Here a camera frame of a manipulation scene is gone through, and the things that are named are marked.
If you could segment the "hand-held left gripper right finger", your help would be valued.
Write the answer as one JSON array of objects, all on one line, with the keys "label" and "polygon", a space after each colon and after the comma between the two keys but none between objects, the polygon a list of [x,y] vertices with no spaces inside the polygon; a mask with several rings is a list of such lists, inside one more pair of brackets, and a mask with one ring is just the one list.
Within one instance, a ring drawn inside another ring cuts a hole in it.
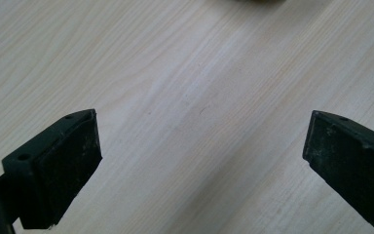
[{"label": "hand-held left gripper right finger", "polygon": [[374,227],[374,131],[349,118],[315,110],[302,157]]}]

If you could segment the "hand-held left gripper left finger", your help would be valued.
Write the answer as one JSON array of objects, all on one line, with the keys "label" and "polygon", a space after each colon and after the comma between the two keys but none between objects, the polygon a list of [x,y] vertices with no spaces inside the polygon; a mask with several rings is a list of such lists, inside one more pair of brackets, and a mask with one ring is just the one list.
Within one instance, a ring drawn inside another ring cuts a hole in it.
[{"label": "hand-held left gripper left finger", "polygon": [[2,160],[6,218],[25,229],[58,224],[101,160],[96,112],[60,118]]}]

